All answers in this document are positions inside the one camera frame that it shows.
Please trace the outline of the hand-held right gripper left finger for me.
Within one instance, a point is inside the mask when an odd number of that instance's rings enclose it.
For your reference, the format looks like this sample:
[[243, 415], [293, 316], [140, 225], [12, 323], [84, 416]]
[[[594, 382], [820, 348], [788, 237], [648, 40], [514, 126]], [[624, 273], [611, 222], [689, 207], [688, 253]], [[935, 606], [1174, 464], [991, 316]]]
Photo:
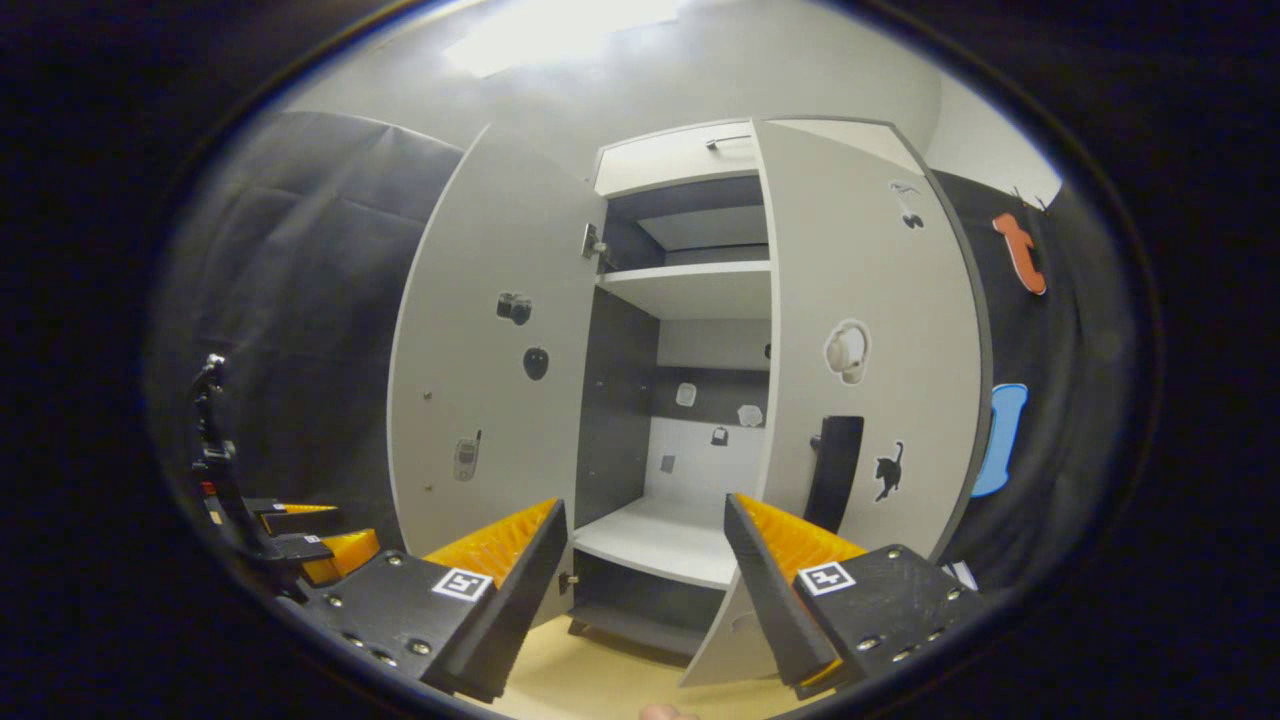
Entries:
[[276, 605], [343, 664], [489, 703], [504, 694], [567, 543], [564, 502], [548, 498], [422, 557], [366, 553]]

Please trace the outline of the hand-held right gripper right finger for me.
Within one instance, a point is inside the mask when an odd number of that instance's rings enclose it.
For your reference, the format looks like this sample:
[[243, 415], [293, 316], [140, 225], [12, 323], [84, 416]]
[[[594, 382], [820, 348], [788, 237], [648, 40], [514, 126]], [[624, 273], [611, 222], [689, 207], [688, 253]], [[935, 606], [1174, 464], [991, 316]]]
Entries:
[[800, 700], [896, 673], [989, 610], [902, 544], [864, 550], [746, 495], [727, 495], [723, 530], [780, 679]]

